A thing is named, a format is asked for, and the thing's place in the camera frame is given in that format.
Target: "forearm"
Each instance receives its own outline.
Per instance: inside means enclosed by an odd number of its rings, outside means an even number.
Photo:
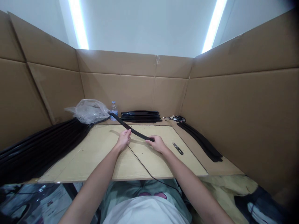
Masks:
[[[185,195],[205,223],[233,223],[199,178],[170,149],[162,153]]]
[[[60,220],[60,224],[91,222],[112,179],[119,152],[115,146],[97,165]]]

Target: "water bottle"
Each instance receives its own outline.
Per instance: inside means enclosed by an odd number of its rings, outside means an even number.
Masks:
[[[117,116],[117,107],[115,105],[115,101],[112,101],[112,105],[111,105],[111,109],[110,109],[111,113],[115,113]],[[110,119],[111,120],[116,120],[113,116],[110,115]]]

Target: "work table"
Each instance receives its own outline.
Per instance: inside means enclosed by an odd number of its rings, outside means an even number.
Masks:
[[[167,147],[197,176],[243,174],[224,157],[223,162],[212,162],[198,143],[172,120],[143,124],[126,123],[146,136],[153,134],[162,136]],[[76,148],[55,163],[42,177],[32,181],[38,183],[85,181],[112,149],[119,133],[124,129],[117,121],[111,120],[95,125]],[[179,154],[172,142],[180,147],[184,155]],[[157,179],[173,178],[173,174],[162,155],[153,150],[143,139],[132,134],[130,147],[153,177]],[[126,147],[117,160],[112,180],[147,179],[151,179],[150,175],[130,149]]]

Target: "clear plastic bag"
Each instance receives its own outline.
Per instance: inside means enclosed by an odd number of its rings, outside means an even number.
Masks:
[[[73,113],[73,116],[83,124],[97,123],[110,117],[110,111],[98,100],[84,99],[76,107],[68,107],[64,110]]]

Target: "fluorescent light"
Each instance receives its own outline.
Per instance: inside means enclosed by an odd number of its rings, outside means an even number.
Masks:
[[[218,30],[218,26],[225,8],[227,0],[217,0],[216,6],[212,15],[211,23],[209,26],[208,33],[206,35],[206,40],[203,45],[202,53],[210,50],[213,46],[214,39]]]
[[[76,38],[80,49],[89,49],[79,0],[69,0]]]

